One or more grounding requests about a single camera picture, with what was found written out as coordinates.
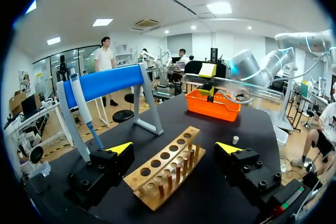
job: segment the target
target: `computer monitor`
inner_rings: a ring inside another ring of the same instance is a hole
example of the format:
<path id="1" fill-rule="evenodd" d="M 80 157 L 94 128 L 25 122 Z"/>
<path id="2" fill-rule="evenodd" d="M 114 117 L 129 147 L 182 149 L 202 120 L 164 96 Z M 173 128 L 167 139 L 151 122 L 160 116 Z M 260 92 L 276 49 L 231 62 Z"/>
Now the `computer monitor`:
<path id="1" fill-rule="evenodd" d="M 25 118 L 35 114 L 37 110 L 35 96 L 31 95 L 27 97 L 27 99 L 21 103 L 21 106 L 22 106 L 22 111 L 23 111 L 23 115 L 25 116 Z"/>
<path id="2" fill-rule="evenodd" d="M 172 57 L 172 63 L 177 63 L 181 57 Z"/>

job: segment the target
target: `orange basket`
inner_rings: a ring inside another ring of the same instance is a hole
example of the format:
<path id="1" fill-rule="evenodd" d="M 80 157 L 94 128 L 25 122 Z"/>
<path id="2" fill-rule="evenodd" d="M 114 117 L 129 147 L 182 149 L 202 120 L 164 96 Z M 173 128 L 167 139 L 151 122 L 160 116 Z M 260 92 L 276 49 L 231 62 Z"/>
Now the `orange basket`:
<path id="1" fill-rule="evenodd" d="M 215 94 L 214 102 L 207 102 L 207 96 L 199 93 L 197 89 L 185 96 L 187 98 L 188 110 L 230 122 L 236 120 L 242 106 L 241 104 L 227 100 L 220 93 Z"/>

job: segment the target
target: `knee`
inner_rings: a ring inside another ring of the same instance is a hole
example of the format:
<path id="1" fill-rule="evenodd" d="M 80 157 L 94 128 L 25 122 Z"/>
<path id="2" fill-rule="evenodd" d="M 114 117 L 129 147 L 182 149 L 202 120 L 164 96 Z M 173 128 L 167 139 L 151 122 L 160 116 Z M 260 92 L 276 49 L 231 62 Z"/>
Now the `knee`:
<path id="1" fill-rule="evenodd" d="M 308 137 L 311 137 L 311 138 L 313 138 L 312 140 L 314 141 L 314 140 L 316 140 L 318 137 L 319 137 L 319 132 L 317 131 L 317 130 L 311 130 L 311 131 L 309 131 L 309 133 L 308 133 L 308 136 L 307 136 L 307 138 Z"/>

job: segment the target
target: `small vial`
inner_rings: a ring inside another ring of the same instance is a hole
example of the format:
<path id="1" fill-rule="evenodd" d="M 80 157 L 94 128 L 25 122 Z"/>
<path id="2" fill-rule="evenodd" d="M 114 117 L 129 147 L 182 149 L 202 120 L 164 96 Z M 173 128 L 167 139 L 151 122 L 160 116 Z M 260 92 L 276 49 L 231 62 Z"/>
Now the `small vial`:
<path id="1" fill-rule="evenodd" d="M 233 140 L 232 140 L 232 144 L 237 144 L 238 140 L 239 140 L 239 137 L 238 136 L 234 136 Z"/>

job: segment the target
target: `wooden rack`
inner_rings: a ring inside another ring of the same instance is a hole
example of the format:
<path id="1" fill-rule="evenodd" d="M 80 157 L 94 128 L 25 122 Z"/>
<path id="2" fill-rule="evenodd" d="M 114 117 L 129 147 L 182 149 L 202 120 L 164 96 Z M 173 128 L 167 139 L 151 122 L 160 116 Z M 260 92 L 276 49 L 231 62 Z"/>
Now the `wooden rack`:
<path id="1" fill-rule="evenodd" d="M 133 171 L 124 181 L 153 211 L 157 210 L 185 181 L 205 154 L 193 145 L 199 129 L 188 127 L 169 145 Z"/>

